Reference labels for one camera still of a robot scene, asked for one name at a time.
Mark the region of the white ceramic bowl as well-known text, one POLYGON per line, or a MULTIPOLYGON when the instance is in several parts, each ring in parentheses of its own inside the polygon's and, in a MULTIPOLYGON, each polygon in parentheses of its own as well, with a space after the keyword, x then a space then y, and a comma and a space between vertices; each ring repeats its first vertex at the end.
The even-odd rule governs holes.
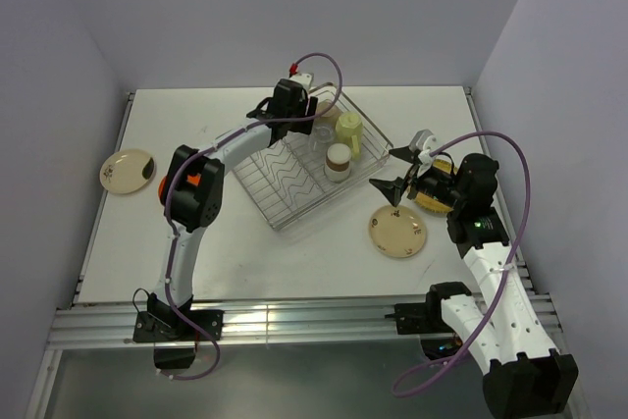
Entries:
POLYGON ((341 115, 341 110, 337 105, 333 105, 330 100, 319 101, 316 109, 316 115, 320 121, 329 121, 334 123, 341 115))

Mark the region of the yellow woven pattern plate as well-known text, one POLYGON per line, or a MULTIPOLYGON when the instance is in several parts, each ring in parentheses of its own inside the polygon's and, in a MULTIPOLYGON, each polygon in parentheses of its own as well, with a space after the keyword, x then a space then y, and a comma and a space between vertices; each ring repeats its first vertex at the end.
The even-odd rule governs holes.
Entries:
MULTIPOLYGON (((443 159, 436 159, 433 163, 433 167, 453 175, 457 172, 457 168, 453 164, 443 159)), ((445 215, 451 210, 450 206, 424 193, 418 193, 414 198, 414 203, 423 210, 438 215, 445 215)))

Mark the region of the clear faceted drinking glass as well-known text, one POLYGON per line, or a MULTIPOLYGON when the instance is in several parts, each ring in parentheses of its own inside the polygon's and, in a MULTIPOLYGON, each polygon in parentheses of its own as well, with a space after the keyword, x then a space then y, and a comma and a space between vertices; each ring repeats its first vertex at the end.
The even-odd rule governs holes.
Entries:
POLYGON ((313 126, 309 135, 308 146, 314 153, 325 153, 335 141, 335 129, 329 124, 319 124, 313 126))

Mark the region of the cream floral plate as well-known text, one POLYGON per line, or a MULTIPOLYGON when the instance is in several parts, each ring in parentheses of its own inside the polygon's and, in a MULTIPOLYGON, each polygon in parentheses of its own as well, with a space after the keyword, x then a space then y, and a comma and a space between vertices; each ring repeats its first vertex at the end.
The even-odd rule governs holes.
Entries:
POLYGON ((401 259, 422 250, 427 240, 427 226, 411 208, 385 205, 370 217, 368 234, 380 252, 401 259))
POLYGON ((151 154, 142 149, 126 149, 109 156, 99 171, 102 187, 113 194, 131 194, 153 178, 156 163, 151 154))

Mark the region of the pale yellow mug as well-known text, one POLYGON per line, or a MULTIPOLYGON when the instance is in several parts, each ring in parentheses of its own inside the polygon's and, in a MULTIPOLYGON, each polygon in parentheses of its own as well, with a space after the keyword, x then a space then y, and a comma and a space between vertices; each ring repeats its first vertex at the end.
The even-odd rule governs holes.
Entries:
POLYGON ((358 161, 361 158, 363 122, 357 112, 340 114, 335 127, 336 138, 339 143, 345 144, 351 151, 351 159, 358 161))

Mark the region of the brown white ceramic cup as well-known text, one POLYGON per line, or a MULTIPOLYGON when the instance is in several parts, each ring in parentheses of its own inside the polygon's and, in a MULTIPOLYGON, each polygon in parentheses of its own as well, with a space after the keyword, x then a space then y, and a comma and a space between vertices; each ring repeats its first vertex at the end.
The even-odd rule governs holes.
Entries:
POLYGON ((350 175, 352 153, 342 143, 330 145, 326 152, 324 173, 333 183, 341 183, 350 175))

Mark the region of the orange plate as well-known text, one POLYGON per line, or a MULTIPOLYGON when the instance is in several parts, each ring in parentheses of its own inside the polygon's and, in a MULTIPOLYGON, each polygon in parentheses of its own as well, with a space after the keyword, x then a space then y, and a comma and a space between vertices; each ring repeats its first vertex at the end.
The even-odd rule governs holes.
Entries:
POLYGON ((164 204, 164 198, 165 198, 164 196, 165 195, 165 190, 164 190, 165 183, 166 183, 166 177, 164 176, 158 185, 158 199, 162 205, 164 204))

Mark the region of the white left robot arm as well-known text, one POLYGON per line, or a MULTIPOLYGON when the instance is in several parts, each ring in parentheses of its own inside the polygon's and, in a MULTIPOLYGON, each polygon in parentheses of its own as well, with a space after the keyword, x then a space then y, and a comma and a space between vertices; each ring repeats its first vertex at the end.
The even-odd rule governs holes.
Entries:
POLYGON ((310 134, 318 99, 309 96, 310 74, 280 79, 245 121, 215 139, 205 150, 176 149, 160 190, 172 234, 157 286, 147 299, 145 325, 169 340, 191 327, 192 278, 205 230, 217 219, 226 174, 249 156, 271 147, 290 132, 310 134))

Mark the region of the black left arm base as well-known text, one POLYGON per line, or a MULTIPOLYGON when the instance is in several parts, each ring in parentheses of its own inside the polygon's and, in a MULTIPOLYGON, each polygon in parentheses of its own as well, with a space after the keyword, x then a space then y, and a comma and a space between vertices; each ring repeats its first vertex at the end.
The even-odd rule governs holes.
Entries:
POLYGON ((164 373, 177 373, 192 366, 201 341, 217 341, 222 336, 224 311, 194 310, 188 301, 179 310, 183 320, 154 293, 138 288, 131 304, 136 311, 132 342, 153 345, 153 362, 164 373))

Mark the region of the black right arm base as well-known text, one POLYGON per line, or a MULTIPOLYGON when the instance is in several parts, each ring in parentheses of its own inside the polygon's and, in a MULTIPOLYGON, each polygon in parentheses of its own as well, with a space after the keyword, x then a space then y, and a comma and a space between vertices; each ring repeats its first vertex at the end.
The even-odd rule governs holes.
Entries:
POLYGON ((429 360, 441 360, 455 354, 462 340, 442 319, 441 302, 454 295, 471 295, 462 282, 446 282, 430 286, 423 302, 398 303, 385 319, 393 320, 400 336, 447 334, 445 340, 421 341, 421 347, 429 360))

